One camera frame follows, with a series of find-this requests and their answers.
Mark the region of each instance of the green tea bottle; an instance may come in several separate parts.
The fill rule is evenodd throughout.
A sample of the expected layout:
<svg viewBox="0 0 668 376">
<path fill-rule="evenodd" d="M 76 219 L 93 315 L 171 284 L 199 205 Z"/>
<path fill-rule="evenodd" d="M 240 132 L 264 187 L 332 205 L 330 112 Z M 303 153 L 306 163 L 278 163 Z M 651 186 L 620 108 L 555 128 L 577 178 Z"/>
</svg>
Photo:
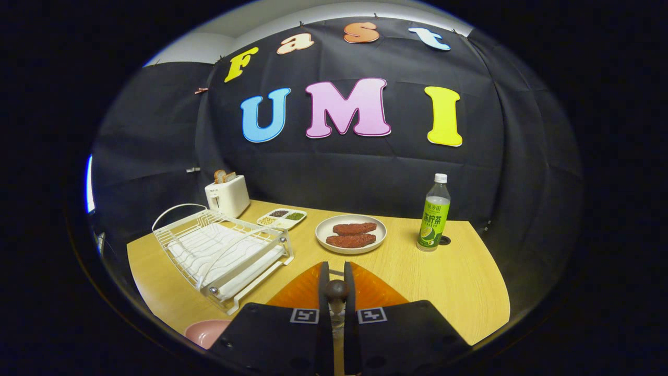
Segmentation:
<svg viewBox="0 0 668 376">
<path fill-rule="evenodd" d="M 427 193 L 420 234 L 417 237 L 417 247 L 425 252 L 431 252 L 438 247 L 450 209 L 450 194 L 446 188 L 448 176 L 436 174 L 434 182 L 436 184 Z"/>
</svg>

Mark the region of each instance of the letter m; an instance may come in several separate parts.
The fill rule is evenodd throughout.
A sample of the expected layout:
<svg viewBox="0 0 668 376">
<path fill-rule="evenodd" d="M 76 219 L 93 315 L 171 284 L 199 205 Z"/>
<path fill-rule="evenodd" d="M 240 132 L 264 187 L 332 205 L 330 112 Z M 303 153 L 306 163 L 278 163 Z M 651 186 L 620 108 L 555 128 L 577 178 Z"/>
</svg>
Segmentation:
<svg viewBox="0 0 668 376">
<path fill-rule="evenodd" d="M 362 78 L 357 81 L 345 99 L 331 82 L 317 82 L 306 87 L 312 97 L 313 112 L 311 127 L 306 130 L 310 138 L 323 138 L 332 133 L 327 125 L 327 115 L 339 134 L 345 134 L 359 111 L 359 122 L 353 132 L 360 136 L 385 136 L 391 127 L 385 122 L 383 112 L 383 88 L 387 82 L 382 78 Z"/>
</svg>

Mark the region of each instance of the lime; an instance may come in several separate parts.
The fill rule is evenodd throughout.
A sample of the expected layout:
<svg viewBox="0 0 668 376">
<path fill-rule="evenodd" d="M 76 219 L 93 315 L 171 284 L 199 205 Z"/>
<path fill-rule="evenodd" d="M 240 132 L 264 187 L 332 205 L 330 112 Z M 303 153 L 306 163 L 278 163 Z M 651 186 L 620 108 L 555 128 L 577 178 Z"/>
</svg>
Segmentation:
<svg viewBox="0 0 668 376">
<path fill-rule="evenodd" d="M 436 232 L 434 231 L 433 228 L 431 227 L 425 227 L 421 232 L 420 232 L 420 237 L 425 241 L 428 242 L 430 240 L 433 240 L 436 238 Z"/>
</svg>

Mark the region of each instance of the table surface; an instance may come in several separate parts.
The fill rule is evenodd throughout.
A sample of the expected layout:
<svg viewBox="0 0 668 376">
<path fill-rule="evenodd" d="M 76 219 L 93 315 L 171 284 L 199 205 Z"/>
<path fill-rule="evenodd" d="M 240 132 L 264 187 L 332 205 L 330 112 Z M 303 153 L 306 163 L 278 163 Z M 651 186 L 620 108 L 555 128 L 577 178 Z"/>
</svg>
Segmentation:
<svg viewBox="0 0 668 376">
<path fill-rule="evenodd" d="M 341 255 L 318 243 L 315 228 L 329 217 L 348 213 L 251 200 L 239 219 L 255 223 L 279 207 L 307 212 L 306 218 L 289 230 L 295 259 L 262 281 L 241 300 L 241 306 L 248 302 L 266 303 L 294 277 L 319 262 L 327 261 L 331 270 L 343 271 L 344 262 L 350 261 L 380 277 L 411 302 L 429 300 L 469 345 L 492 334 L 510 318 L 503 277 L 467 221 L 447 221 L 444 235 L 451 243 L 438 246 L 433 252 L 423 252 L 415 246 L 420 219 L 374 215 L 387 228 L 385 241 L 366 254 Z M 195 290 L 152 233 L 128 244 L 128 259 L 135 283 L 150 310 L 177 332 L 183 333 L 194 322 L 232 319 L 236 315 L 228 316 Z M 335 348 L 335 360 L 340 366 L 342 343 L 335 343 Z"/>
</svg>

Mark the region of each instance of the black fabric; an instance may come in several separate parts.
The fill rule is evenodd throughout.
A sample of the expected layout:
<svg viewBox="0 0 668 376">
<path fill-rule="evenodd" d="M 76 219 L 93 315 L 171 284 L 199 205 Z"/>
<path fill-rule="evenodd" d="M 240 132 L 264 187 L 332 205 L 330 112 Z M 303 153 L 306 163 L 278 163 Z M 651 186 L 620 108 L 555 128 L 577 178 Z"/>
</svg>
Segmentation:
<svg viewBox="0 0 668 376">
<path fill-rule="evenodd" d="M 127 280 L 127 243 L 150 233 L 156 218 L 174 205 L 206 204 L 197 174 L 186 169 L 196 166 L 200 97 L 193 93 L 205 85 L 211 67 L 166 63 L 141 69 L 100 126 L 91 167 L 96 225 L 107 233 Z"/>
<path fill-rule="evenodd" d="M 380 39 L 347 43 L 343 29 L 370 21 Z M 411 27 L 440 34 L 450 51 L 423 43 Z M 281 41 L 310 33 L 315 41 L 305 50 L 278 55 Z M 241 76 L 225 83 L 229 59 L 253 47 L 259 51 Z M 362 78 L 383 78 L 385 121 L 392 127 L 383 137 L 358 136 L 351 129 L 310 139 L 311 95 L 316 82 L 334 83 L 347 97 Z M 459 93 L 456 104 L 460 147 L 427 140 L 432 129 L 432 99 L 427 86 Z M 288 87 L 283 131 L 265 143 L 243 137 L 240 104 L 262 96 L 258 124 L 272 121 L 267 94 Z M 434 173 L 449 175 L 451 219 L 475 226 L 491 214 L 502 162 L 502 113 L 494 84 L 481 59 L 465 38 L 452 31 L 400 19 L 350 17 L 295 27 L 261 39 L 229 54 L 213 69 L 198 123 L 196 151 L 203 176 L 226 166 L 246 177 L 250 197 L 276 203 L 372 215 L 418 218 Z"/>
<path fill-rule="evenodd" d="M 483 240 L 504 277 L 511 319 L 559 280 L 580 228 L 582 166 L 568 118 L 536 74 L 478 30 L 468 41 L 503 108 L 503 174 Z"/>
</svg>

